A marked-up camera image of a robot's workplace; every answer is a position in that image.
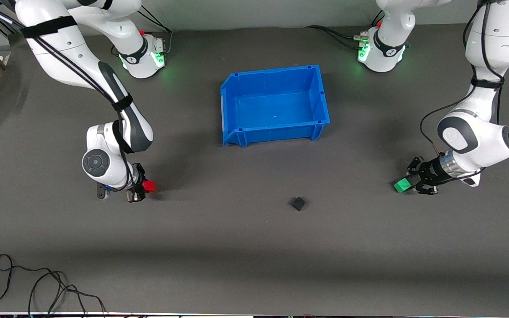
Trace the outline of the blue plastic storage bin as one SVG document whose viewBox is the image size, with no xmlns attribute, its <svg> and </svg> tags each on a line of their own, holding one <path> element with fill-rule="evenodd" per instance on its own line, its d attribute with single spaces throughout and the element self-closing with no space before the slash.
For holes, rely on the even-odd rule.
<svg viewBox="0 0 509 318">
<path fill-rule="evenodd" d="M 330 123 L 318 65 L 234 72 L 220 87 L 222 145 L 308 138 Z"/>
</svg>

